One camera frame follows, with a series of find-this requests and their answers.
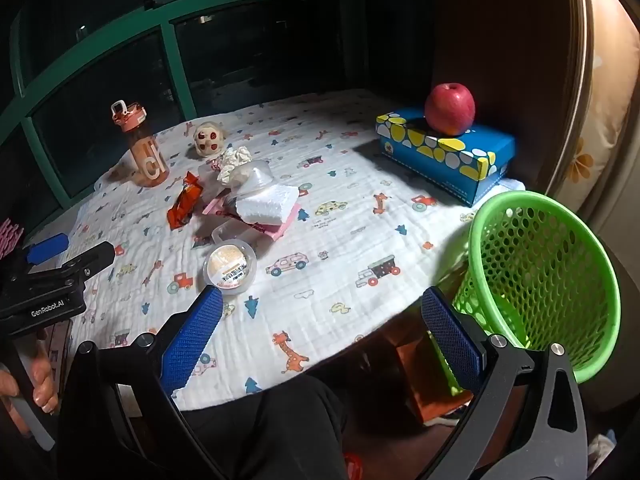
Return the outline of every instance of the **apple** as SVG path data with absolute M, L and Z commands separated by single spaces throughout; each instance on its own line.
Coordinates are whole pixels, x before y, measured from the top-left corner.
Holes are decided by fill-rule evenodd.
M 424 118 L 435 131 L 451 137 L 463 134 L 474 122 L 476 103 L 460 83 L 437 85 L 424 103 Z

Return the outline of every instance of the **green window frame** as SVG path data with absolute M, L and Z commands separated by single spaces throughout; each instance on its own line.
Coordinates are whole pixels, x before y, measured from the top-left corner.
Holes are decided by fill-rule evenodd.
M 136 9 L 75 44 L 26 86 L 20 68 L 20 12 L 18 12 L 12 23 L 9 37 L 15 97 L 0 113 L 0 144 L 18 124 L 21 124 L 40 171 L 60 204 L 60 212 L 70 208 L 88 196 L 93 191 L 93 187 L 89 186 L 74 197 L 66 193 L 31 119 L 31 114 L 38 105 L 85 66 L 122 44 L 159 28 L 178 106 L 185 120 L 195 119 L 196 110 L 180 57 L 175 23 L 217 7 L 260 1 L 264 0 L 175 0 L 153 9 Z M 364 0 L 340 0 L 343 63 L 347 80 L 352 85 L 366 83 L 369 76 L 364 12 Z M 41 225 L 50 222 L 53 218 L 47 218 Z

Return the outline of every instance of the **food container lid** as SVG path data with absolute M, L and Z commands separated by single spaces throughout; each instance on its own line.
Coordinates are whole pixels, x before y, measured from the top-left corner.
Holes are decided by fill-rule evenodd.
M 133 130 L 146 119 L 146 110 L 138 103 L 132 103 L 129 106 L 120 99 L 111 105 L 111 119 L 116 123 L 123 132 Z
M 243 240 L 224 240 L 215 245 L 204 262 L 204 280 L 224 295 L 246 291 L 254 282 L 257 257 Z

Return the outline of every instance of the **truck print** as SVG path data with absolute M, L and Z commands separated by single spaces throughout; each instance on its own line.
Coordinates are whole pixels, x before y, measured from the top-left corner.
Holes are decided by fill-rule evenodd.
M 186 272 L 181 272 L 180 274 L 176 274 L 174 276 L 174 280 L 169 283 L 166 291 L 169 294 L 176 294 L 181 288 L 186 288 L 187 290 L 189 290 L 192 286 L 193 278 L 187 277 Z
M 436 199 L 431 198 L 430 196 L 424 196 L 424 195 L 414 196 L 411 199 L 411 202 L 414 203 L 412 205 L 413 210 L 417 211 L 418 213 L 422 213 L 422 212 L 426 211 L 427 210 L 427 206 L 430 206 L 430 205 L 435 206 L 435 205 L 438 204 Z
M 302 162 L 297 165 L 297 168 L 308 168 L 312 164 L 322 164 L 324 160 L 322 160 L 322 155 L 319 156 L 310 156 L 306 158 Z
M 131 332 L 130 328 L 126 328 L 124 330 L 120 330 L 111 336 L 111 342 L 109 344 L 109 348 L 116 348 L 118 346 L 127 346 L 129 342 L 127 341 L 127 337 L 129 336 L 129 332 Z
M 378 280 L 388 274 L 392 274 L 394 276 L 400 274 L 399 267 L 396 267 L 395 256 L 392 254 L 376 261 L 366 269 L 361 270 L 358 273 L 356 287 L 360 288 L 365 285 L 376 286 L 378 284 Z

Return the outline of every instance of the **bottle lid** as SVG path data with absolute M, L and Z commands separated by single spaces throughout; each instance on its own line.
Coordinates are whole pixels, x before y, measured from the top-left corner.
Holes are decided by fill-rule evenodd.
M 146 110 L 138 103 L 132 103 L 128 107 L 126 103 L 120 99 L 111 105 L 111 118 L 123 132 L 132 130 L 146 119 Z

